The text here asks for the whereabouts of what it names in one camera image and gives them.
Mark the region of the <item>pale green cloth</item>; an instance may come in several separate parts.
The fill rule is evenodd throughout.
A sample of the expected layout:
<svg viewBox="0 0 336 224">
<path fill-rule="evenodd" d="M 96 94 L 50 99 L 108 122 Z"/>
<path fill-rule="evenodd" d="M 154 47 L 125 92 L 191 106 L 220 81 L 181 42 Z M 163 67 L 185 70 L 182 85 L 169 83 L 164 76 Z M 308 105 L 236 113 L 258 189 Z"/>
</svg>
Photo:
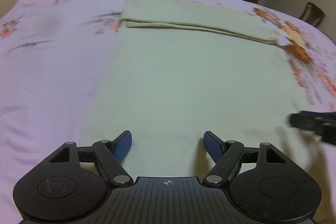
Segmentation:
<svg viewBox="0 0 336 224">
<path fill-rule="evenodd" d="M 305 171 L 313 139 L 289 127 L 307 110 L 287 56 L 259 18 L 177 0 L 126 0 L 118 45 L 81 130 L 80 144 L 131 131 L 132 176 L 204 176 L 202 136 L 270 142 Z"/>
</svg>

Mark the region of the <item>dark wooden chair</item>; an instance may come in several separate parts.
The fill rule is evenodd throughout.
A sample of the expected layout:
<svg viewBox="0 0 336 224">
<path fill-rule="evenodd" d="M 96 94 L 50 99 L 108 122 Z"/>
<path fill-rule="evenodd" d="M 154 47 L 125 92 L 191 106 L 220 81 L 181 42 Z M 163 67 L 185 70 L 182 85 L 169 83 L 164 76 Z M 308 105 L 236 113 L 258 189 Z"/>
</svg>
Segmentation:
<svg viewBox="0 0 336 224">
<path fill-rule="evenodd" d="M 325 13 L 317 5 L 307 2 L 303 13 L 299 17 L 300 20 L 318 28 L 325 18 Z"/>
</svg>

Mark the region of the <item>lilac floral bed sheet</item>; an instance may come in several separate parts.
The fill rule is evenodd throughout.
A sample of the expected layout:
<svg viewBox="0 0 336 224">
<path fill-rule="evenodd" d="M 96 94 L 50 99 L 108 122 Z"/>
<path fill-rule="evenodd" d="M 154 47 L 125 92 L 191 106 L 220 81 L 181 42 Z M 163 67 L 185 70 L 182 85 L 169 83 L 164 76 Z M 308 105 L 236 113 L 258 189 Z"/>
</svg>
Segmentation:
<svg viewBox="0 0 336 224">
<path fill-rule="evenodd" d="M 315 27 L 241 0 L 177 0 L 259 18 L 276 35 L 307 110 L 335 110 L 335 45 Z M 21 221 L 13 188 L 84 122 L 118 45 L 126 0 L 20 0 L 1 19 L 1 223 Z M 335 222 L 335 147 L 318 145 L 307 171 L 320 185 L 315 219 Z"/>
</svg>

